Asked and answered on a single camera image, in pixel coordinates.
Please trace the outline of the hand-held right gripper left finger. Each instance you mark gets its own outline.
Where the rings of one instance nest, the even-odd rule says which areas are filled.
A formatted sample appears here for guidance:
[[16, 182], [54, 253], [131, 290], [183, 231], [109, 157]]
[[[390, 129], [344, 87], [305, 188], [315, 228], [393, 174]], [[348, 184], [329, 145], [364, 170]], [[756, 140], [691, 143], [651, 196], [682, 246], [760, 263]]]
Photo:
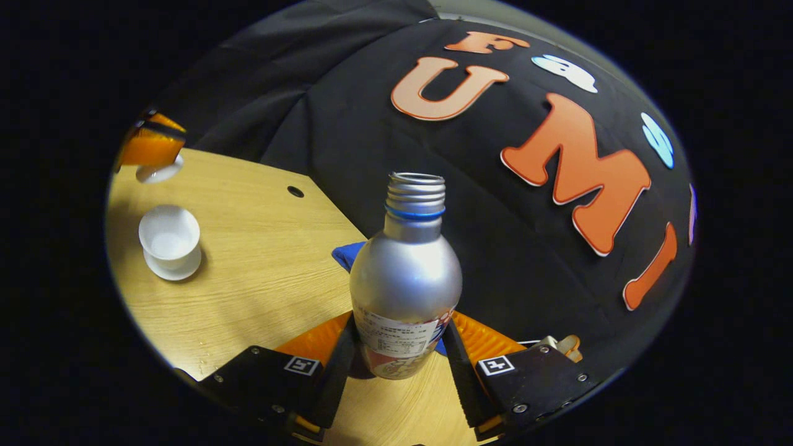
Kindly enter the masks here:
[[303, 442], [333, 426], [356, 352], [351, 312], [277, 348], [252, 345], [201, 379], [199, 392], [251, 422]]

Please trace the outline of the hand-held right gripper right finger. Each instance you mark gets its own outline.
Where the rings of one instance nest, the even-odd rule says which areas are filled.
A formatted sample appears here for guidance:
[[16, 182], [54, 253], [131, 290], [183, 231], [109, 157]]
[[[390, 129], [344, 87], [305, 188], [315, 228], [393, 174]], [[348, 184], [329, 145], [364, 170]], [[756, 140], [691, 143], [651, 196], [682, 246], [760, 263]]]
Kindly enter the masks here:
[[519, 343], [454, 313], [442, 341], [465, 420], [478, 441], [527, 434], [590, 391], [577, 336]]

